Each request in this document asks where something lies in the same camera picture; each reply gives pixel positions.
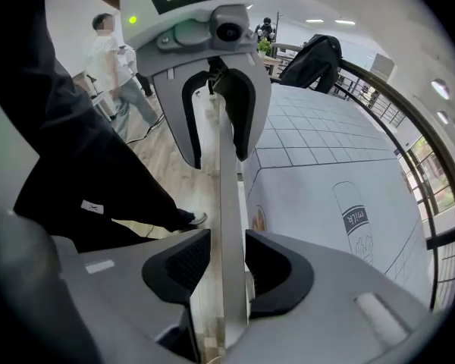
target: metal railing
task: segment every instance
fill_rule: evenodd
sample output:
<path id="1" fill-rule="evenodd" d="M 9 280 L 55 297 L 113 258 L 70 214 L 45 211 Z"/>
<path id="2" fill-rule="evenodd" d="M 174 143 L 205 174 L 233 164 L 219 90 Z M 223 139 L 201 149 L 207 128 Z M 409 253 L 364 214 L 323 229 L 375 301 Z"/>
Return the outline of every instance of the metal railing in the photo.
<path id="1" fill-rule="evenodd" d="M 273 46 L 273 56 L 276 58 L 280 58 L 277 56 L 278 49 L 287 49 L 295 52 L 301 50 L 301 47 L 280 43 L 274 43 Z M 288 62 L 289 58 L 284 57 L 284 62 L 281 64 L 276 76 L 286 68 Z M 418 109 L 416 109 L 416 107 L 411 102 L 405 99 L 401 94 L 398 93 L 398 91 L 388 85 L 383 79 L 348 61 L 341 61 L 340 76 L 330 94 L 333 96 L 341 97 L 342 99 L 346 99 L 347 101 L 354 101 L 366 113 L 368 113 L 368 115 L 383 129 L 383 131 L 391 139 L 392 143 L 397 147 L 397 150 L 404 158 L 404 161 L 406 162 L 406 165 L 410 171 L 413 174 L 417 174 L 415 165 L 410 156 L 400 145 L 396 137 L 392 134 L 386 125 L 391 124 L 397 127 L 400 125 L 401 121 L 404 118 L 409 118 L 409 120 L 426 138 L 430 147 L 433 149 L 433 152 L 435 153 L 438 161 L 441 163 L 441 167 L 443 168 L 444 173 L 447 175 L 447 179 L 455 198 L 455 162 L 453 161 L 453 158 L 448 152 L 447 147 L 438 136 L 433 126 L 428 122 L 428 120 L 426 120 L 426 118 L 421 115 Z M 439 234 L 436 233 L 435 220 L 430 207 L 430 197 L 428 195 L 428 191 L 423 187 L 422 181 L 419 179 L 419 177 L 415 177 L 415 181 L 418 184 L 418 188 L 420 189 L 423 196 L 423 203 L 428 213 L 428 226 L 431 234 L 430 238 L 427 241 L 427 248 L 428 250 L 431 250 L 434 260 L 433 284 L 431 288 L 430 302 L 430 309 L 433 310 L 437 296 L 441 296 L 441 293 L 450 292 L 448 295 L 445 294 L 445 296 L 448 298 L 451 294 L 453 294 L 452 297 L 455 296 L 455 259 L 453 259 L 451 267 L 452 278 L 444 278 L 448 275 L 448 263 L 444 261 L 455 258 L 455 255 L 447 255 L 447 253 L 452 253 L 451 251 L 448 251 L 448 249 L 455 248 L 455 232 L 453 233 L 453 237 L 451 237 L 450 242 L 448 242 L 449 237 L 447 234 L 440 234 L 442 236 L 440 237 Z M 439 252 L 443 253 L 442 263 L 438 263 Z M 450 287 L 450 289 L 448 289 L 448 287 L 443 287 L 445 284 L 449 284 L 451 281 L 453 282 L 453 285 Z"/>
<path id="2" fill-rule="evenodd" d="M 275 43 L 274 54 L 277 55 L 276 50 L 278 48 L 288 49 L 288 47 L 293 46 Z M 276 77 L 281 74 L 286 66 L 293 60 L 293 57 L 286 55 L 277 55 L 277 58 L 282 60 L 282 63 L 278 66 L 278 71 L 276 74 L 274 73 Z M 380 94 L 380 92 L 370 87 L 362 78 L 354 76 L 348 77 L 349 75 L 352 76 L 352 74 L 344 74 L 344 70 L 341 69 L 337 78 L 337 84 L 348 90 L 351 94 L 355 95 L 363 104 L 369 107 L 384 122 L 393 125 L 394 127 L 398 127 L 405 117 L 404 113 L 394 103 L 390 102 L 387 98 Z M 347 101 L 350 100 L 350 97 L 344 92 L 340 91 L 337 87 L 334 87 L 330 91 L 330 94 Z"/>

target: black pants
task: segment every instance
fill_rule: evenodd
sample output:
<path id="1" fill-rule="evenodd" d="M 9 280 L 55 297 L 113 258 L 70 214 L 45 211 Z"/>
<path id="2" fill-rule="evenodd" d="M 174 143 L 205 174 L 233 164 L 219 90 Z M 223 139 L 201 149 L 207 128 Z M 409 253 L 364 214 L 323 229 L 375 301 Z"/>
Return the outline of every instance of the black pants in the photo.
<path id="1" fill-rule="evenodd" d="M 145 91 L 145 96 L 147 96 L 147 97 L 152 96 L 153 92 L 152 92 L 152 88 L 150 87 L 149 79 L 140 73 L 136 73 L 135 77 L 138 79 L 138 82 L 140 83 L 143 90 Z"/>
<path id="2" fill-rule="evenodd" d="M 81 208 L 83 201 L 102 214 Z M 72 239 L 79 252 L 148 241 L 111 219 L 184 229 L 192 213 L 178 209 L 133 151 L 114 135 L 104 152 L 85 152 L 68 163 L 41 158 L 20 192 L 18 215 L 51 235 Z"/>
<path id="3" fill-rule="evenodd" d="M 213 96 L 213 95 L 214 95 L 214 90 L 213 90 L 213 88 L 212 88 L 212 81 L 211 81 L 211 80 L 208 80 L 208 81 L 207 81 L 207 87 L 209 88 L 209 94 L 210 94 L 211 96 Z"/>

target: white wall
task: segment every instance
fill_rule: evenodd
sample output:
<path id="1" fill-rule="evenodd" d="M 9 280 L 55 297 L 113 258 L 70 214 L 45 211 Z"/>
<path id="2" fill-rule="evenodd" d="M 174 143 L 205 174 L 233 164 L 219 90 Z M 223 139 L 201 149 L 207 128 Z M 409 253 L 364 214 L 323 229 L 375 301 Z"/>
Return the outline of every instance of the white wall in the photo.
<path id="1" fill-rule="evenodd" d="M 255 14 L 249 15 L 250 28 L 254 30 L 263 20 L 263 17 Z M 349 62 L 357 64 L 366 70 L 370 70 L 376 54 L 387 56 L 384 50 L 372 39 L 364 36 L 356 36 L 336 31 L 316 31 L 309 26 L 299 25 L 297 22 L 287 17 L 281 17 L 277 29 L 278 43 L 287 45 L 301 46 L 308 42 L 315 34 L 323 33 L 332 35 L 339 39 L 342 47 L 342 56 Z"/>
<path id="2" fill-rule="evenodd" d="M 414 126 L 414 124 L 408 119 L 404 118 L 401 124 L 397 127 L 397 133 L 395 135 L 400 145 L 407 151 L 415 144 L 418 139 L 422 136 L 421 132 Z"/>
<path id="3" fill-rule="evenodd" d="M 123 43 L 119 14 L 101 0 L 45 0 L 47 27 L 55 47 L 56 58 L 71 76 L 86 67 L 83 47 L 94 36 L 91 26 L 97 14 L 115 14 L 118 43 Z"/>
<path id="4" fill-rule="evenodd" d="M 0 107 L 0 212 L 14 208 L 18 194 L 38 159 L 37 153 Z"/>

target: glass panel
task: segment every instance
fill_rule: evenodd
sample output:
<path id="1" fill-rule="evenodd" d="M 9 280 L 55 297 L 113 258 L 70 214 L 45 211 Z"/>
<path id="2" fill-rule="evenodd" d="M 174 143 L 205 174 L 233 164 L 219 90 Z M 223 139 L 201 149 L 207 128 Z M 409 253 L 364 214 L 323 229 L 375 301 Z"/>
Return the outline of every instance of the glass panel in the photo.
<path id="1" fill-rule="evenodd" d="M 435 194 L 435 199 L 437 200 L 438 211 L 440 213 L 455 205 L 455 199 L 453 198 L 452 190 L 449 187 L 446 187 L 441 192 Z"/>
<path id="2" fill-rule="evenodd" d="M 411 161 L 411 163 L 413 163 L 413 167 L 416 168 L 417 163 L 415 163 L 415 161 L 413 161 L 413 157 L 411 155 L 408 155 L 408 157 L 409 157 L 409 160 Z"/>
<path id="3" fill-rule="evenodd" d="M 408 167 L 408 165 L 406 164 L 406 161 L 404 160 L 403 156 L 401 156 L 398 161 L 400 161 L 400 165 L 401 167 L 403 168 L 405 174 L 409 173 L 410 172 L 410 168 Z"/>
<path id="4" fill-rule="evenodd" d="M 435 208 L 433 207 L 433 204 L 431 203 L 431 201 L 428 201 L 430 203 L 430 210 L 431 210 L 431 215 L 435 216 L 437 215 L 437 213 L 435 213 Z"/>
<path id="5" fill-rule="evenodd" d="M 447 176 L 434 153 L 422 162 L 422 167 L 433 192 L 438 192 L 448 186 Z"/>
<path id="6" fill-rule="evenodd" d="M 413 194 L 415 195 L 416 201 L 421 201 L 423 199 L 422 192 L 419 189 L 414 189 Z"/>
<path id="7" fill-rule="evenodd" d="M 418 187 L 418 184 L 416 183 L 415 176 L 411 174 L 408 177 L 409 184 L 411 185 L 411 188 L 414 189 L 415 187 Z"/>
<path id="8" fill-rule="evenodd" d="M 422 216 L 422 220 L 428 220 L 428 215 L 426 214 L 425 204 L 423 202 L 418 204 L 419 215 Z"/>
<path id="9" fill-rule="evenodd" d="M 423 136 L 415 143 L 411 150 L 415 153 L 419 161 L 426 158 L 432 151 L 430 145 Z"/>

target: white ceiling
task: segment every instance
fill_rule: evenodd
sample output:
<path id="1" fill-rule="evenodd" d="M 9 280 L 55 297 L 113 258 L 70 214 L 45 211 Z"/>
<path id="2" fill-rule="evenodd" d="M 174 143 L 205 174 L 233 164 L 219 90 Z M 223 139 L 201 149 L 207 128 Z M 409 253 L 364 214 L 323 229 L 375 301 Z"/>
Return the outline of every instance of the white ceiling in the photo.
<path id="1" fill-rule="evenodd" d="M 276 21 L 277 12 L 282 15 L 280 21 L 288 20 L 302 27 L 320 33 L 347 33 L 357 36 L 367 36 L 367 30 L 360 24 L 355 26 L 335 23 L 336 19 L 352 20 L 350 15 L 344 15 L 327 5 L 316 0 L 247 0 L 253 6 L 249 14 L 256 17 L 268 16 L 273 23 Z M 324 23 L 308 24 L 307 19 L 322 19 Z"/>

